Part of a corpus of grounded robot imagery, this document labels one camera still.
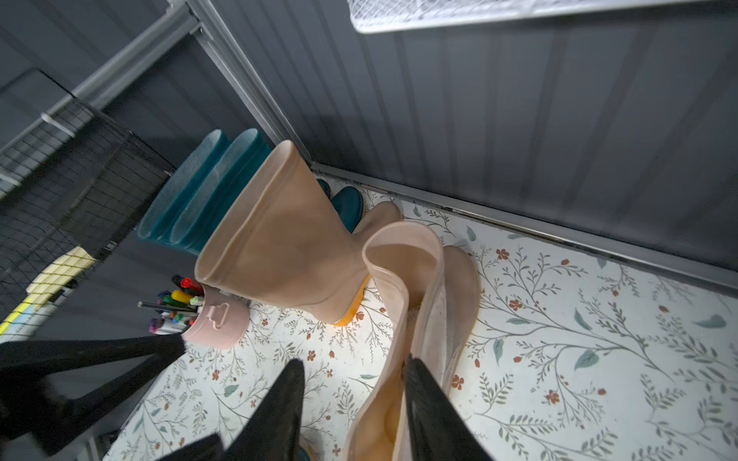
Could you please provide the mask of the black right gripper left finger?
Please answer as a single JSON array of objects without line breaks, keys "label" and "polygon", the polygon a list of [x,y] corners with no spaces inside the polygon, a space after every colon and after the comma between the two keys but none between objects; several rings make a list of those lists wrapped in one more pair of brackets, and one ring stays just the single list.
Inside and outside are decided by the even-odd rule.
[{"label": "black right gripper left finger", "polygon": [[303,460],[300,436],[305,367],[292,359],[229,447],[218,434],[196,441],[165,457],[182,460]]}]

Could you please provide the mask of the beige boot back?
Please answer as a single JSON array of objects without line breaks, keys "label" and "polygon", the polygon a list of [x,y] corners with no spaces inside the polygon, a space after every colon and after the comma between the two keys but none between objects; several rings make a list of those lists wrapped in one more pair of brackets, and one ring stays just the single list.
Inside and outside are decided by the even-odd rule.
[{"label": "beige boot back", "polygon": [[445,246],[425,225],[398,222],[379,230],[362,248],[365,263],[394,326],[386,364],[349,430],[347,460],[409,460],[407,363],[419,358],[443,392],[480,310],[475,261]]},{"label": "beige boot back", "polygon": [[370,280],[362,247],[400,221],[391,202],[349,232],[290,140],[279,143],[240,192],[201,251],[201,284],[273,307],[297,308],[345,327]]}]

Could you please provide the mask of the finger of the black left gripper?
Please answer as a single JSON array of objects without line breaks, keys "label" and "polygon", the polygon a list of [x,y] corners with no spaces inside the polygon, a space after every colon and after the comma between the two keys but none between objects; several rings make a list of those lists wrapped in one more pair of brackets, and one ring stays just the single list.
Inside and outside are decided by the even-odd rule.
[{"label": "finger of the black left gripper", "polygon": [[186,351],[180,334],[1,345],[1,445],[29,436],[54,455]]}]

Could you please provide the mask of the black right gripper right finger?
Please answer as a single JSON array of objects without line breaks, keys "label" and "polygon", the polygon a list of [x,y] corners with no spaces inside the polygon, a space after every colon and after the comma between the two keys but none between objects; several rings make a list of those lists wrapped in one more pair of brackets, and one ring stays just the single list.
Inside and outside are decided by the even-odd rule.
[{"label": "black right gripper right finger", "polygon": [[412,460],[492,461],[424,362],[410,355],[405,374]]}]

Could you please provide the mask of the dark teal boot back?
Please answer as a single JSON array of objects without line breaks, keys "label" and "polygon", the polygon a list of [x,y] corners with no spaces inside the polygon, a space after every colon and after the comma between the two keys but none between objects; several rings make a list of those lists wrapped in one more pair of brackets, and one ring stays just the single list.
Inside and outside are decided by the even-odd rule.
[{"label": "dark teal boot back", "polygon": [[177,250],[199,255],[238,195],[271,153],[264,136],[248,129],[231,141],[179,212],[169,241]]},{"label": "dark teal boot back", "polygon": [[180,214],[223,157],[231,141],[220,129],[207,134],[176,169],[138,225],[141,240],[177,249],[171,232]]}]

